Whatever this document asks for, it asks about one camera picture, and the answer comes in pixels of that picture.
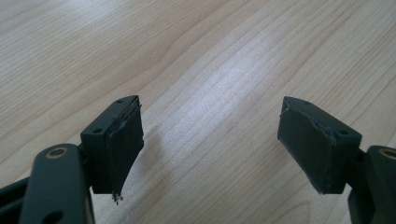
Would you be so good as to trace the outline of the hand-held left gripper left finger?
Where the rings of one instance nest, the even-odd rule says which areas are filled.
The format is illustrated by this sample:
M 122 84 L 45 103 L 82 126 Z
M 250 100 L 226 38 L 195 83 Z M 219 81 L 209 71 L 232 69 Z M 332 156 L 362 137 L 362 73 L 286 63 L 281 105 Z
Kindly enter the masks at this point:
M 81 133 L 85 176 L 95 194 L 111 194 L 115 203 L 144 146 L 141 104 L 137 95 L 116 100 Z

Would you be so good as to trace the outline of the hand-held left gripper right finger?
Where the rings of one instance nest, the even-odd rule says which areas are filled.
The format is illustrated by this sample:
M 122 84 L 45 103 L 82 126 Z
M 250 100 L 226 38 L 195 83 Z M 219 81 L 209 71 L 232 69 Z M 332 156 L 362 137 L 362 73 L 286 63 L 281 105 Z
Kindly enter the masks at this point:
M 340 194 L 344 169 L 360 150 L 361 134 L 305 100 L 283 99 L 277 139 L 320 194 Z

